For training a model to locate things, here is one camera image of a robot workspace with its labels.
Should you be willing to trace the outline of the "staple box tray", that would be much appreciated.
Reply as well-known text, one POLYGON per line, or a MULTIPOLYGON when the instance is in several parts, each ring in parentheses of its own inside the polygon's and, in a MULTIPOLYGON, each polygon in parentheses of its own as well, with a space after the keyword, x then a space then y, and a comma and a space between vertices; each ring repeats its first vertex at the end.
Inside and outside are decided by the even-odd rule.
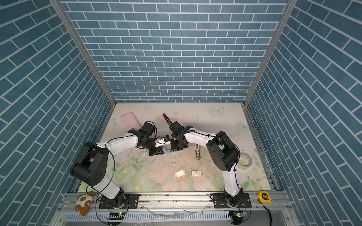
POLYGON ((180 178, 180 177, 183 177, 186 175, 186 171, 185 170, 179 170, 179 171, 176 171, 174 173, 174 177, 175 178, 180 178))

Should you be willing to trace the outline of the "white staple box sleeve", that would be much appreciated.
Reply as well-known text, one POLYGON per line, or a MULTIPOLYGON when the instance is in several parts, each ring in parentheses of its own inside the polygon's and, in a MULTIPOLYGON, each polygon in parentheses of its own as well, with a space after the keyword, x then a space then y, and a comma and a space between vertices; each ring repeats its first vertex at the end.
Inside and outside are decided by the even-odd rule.
POLYGON ((192 175, 193 177, 198 177, 198 176, 201 176, 202 173, 201 173, 200 170, 192 170, 192 171, 191 171, 191 175, 192 175))

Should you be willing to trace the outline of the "light blue stapler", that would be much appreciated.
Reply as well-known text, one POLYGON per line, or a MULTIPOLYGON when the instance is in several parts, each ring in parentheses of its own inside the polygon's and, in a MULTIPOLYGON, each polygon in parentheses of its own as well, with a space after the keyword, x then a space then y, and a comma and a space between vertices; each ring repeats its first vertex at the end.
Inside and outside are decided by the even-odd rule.
POLYGON ((176 151, 168 149, 166 147, 162 147, 162 151, 166 154, 174 154, 176 151))

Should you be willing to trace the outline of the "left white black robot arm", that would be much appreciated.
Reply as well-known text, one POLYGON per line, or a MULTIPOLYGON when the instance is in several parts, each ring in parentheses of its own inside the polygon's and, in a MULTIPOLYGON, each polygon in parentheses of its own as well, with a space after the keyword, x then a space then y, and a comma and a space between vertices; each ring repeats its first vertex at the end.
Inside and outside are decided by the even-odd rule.
POLYGON ((142 147, 149 150, 150 155, 163 154, 162 147, 156 146, 156 127, 154 123, 147 121, 139 129, 131 129, 126 134, 113 138, 104 143, 85 143, 72 167, 70 174, 89 185, 103 197, 115 200, 121 196, 121 187, 112 182, 108 177, 108 159, 116 163, 115 156, 134 147, 142 147))

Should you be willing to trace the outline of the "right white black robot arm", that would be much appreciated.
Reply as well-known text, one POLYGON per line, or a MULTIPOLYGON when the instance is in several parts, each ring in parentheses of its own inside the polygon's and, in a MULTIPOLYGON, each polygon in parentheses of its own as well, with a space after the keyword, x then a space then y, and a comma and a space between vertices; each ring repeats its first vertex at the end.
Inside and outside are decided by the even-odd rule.
POLYGON ((183 150, 188 147, 189 143, 207 148, 213 163, 222 171, 226 195, 233 199, 240 196, 242 188, 237 182, 236 173, 240 150, 226 133, 221 131, 214 134, 198 131, 192 126, 182 126, 177 121, 172 122, 165 113, 163 113, 163 117, 172 132, 171 150, 183 150))

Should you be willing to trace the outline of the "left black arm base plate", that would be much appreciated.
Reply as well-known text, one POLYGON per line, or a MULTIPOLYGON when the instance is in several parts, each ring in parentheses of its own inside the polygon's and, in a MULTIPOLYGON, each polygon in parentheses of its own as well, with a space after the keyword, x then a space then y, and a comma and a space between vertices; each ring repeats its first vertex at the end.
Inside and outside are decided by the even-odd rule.
POLYGON ((97 198, 97 205, 101 210, 136 209, 139 198, 139 194, 121 194, 113 200, 108 199, 105 196, 101 196, 97 198))

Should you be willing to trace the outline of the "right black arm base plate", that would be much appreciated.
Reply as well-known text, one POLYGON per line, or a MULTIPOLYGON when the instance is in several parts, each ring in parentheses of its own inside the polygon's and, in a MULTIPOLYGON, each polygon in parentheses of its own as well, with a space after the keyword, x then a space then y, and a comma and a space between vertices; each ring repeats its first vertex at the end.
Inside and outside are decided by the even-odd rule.
POLYGON ((251 208, 251 200, 248 193, 240 191, 235 196, 231 196, 227 192, 213 193, 210 198, 216 209, 225 208, 251 208))

